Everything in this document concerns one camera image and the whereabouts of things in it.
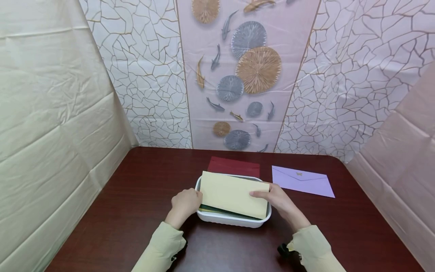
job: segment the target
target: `person's left hand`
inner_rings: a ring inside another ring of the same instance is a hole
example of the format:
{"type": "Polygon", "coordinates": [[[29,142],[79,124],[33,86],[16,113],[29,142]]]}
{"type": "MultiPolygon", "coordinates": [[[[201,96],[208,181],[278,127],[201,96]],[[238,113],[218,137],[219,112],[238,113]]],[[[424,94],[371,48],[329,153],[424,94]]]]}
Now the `person's left hand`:
{"type": "Polygon", "coordinates": [[[172,209],[169,211],[165,223],[174,229],[179,229],[184,221],[195,213],[202,203],[202,193],[193,188],[183,190],[171,200],[172,209]]]}

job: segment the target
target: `light green sleeve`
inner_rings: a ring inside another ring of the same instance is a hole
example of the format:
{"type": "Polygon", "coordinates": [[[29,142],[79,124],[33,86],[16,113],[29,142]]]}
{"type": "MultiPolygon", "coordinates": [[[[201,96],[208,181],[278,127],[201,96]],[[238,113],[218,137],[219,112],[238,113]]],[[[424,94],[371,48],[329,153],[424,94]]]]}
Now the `light green sleeve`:
{"type": "Polygon", "coordinates": [[[315,225],[293,234],[293,241],[287,248],[299,252],[301,264],[307,272],[346,272],[332,253],[331,245],[315,225]]]}
{"type": "Polygon", "coordinates": [[[131,272],[165,272],[185,245],[183,232],[161,222],[131,272]]]}

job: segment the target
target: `purple envelope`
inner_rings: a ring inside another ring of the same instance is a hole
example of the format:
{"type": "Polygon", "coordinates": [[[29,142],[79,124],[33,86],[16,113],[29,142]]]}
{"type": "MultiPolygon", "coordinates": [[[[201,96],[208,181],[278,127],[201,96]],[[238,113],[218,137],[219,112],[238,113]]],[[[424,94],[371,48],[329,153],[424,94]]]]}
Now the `purple envelope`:
{"type": "Polygon", "coordinates": [[[323,174],[272,166],[272,180],[281,188],[335,198],[328,177],[323,174]]]}

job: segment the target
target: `red envelope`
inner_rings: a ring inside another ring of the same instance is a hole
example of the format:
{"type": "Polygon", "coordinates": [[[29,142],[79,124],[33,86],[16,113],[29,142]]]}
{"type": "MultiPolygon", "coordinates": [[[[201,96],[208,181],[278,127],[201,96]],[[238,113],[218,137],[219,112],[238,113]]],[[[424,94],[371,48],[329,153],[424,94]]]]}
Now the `red envelope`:
{"type": "Polygon", "coordinates": [[[211,157],[207,171],[260,178],[260,165],[252,162],[235,161],[211,157]]]}

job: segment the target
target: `dark red tabletop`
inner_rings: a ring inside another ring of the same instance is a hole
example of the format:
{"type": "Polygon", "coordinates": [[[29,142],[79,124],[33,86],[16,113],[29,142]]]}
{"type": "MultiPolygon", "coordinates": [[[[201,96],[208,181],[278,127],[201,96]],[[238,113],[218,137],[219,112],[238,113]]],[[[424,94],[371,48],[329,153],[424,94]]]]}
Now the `dark red tabletop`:
{"type": "MultiPolygon", "coordinates": [[[[212,156],[328,175],[336,198],[286,190],[319,226],[348,272],[423,271],[346,167],[328,156],[167,148],[134,148],[57,253],[47,272],[129,272],[171,208],[171,198],[195,186],[212,156]]],[[[175,272],[304,271],[278,254],[292,232],[276,210],[258,229],[201,221],[183,225],[188,247],[175,272]]]]}

